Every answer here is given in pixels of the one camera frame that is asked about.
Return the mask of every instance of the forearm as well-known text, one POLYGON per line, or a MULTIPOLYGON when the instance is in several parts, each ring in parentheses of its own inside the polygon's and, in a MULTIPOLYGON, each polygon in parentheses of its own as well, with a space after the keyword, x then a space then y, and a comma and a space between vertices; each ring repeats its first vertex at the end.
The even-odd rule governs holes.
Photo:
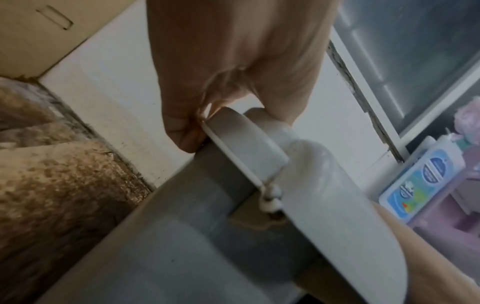
POLYGON ((405 255, 408 267, 408 300, 411 304, 477 304, 480 288, 413 230, 400 223, 379 204, 380 217, 389 226, 405 255))

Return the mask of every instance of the human hand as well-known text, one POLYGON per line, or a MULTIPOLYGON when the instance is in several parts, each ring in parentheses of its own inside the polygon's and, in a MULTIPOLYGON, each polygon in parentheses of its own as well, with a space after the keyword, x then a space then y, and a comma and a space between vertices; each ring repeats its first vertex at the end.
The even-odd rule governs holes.
POLYGON ((292 124, 317 80, 340 0, 147 0, 165 131, 184 151, 199 120, 249 93, 292 124))

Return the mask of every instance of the pink loofah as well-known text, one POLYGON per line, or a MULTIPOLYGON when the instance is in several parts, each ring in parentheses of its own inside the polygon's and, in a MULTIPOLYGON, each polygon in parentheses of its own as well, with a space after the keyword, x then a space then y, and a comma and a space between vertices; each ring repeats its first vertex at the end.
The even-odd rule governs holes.
POLYGON ((480 145, 480 97, 475 96, 455 113, 455 130, 474 145, 480 145))

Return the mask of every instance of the blue label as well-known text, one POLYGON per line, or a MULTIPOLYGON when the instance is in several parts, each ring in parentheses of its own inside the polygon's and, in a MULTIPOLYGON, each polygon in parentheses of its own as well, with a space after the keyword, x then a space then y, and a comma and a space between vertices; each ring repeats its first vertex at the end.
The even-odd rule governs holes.
POLYGON ((454 176, 454 165, 444 150, 422 157, 416 169, 386 199, 397 215, 408 221, 454 176))

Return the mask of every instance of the skin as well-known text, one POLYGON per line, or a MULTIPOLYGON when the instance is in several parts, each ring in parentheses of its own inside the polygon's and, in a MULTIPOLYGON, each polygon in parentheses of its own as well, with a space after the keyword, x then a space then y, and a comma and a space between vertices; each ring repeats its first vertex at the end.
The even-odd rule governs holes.
MULTIPOLYGON (((147 0, 151 54, 168 136, 187 152, 199 121, 247 94, 292 124, 317 80, 338 0, 147 0)), ((480 303, 480 290, 378 204, 408 266, 407 303, 480 303)))

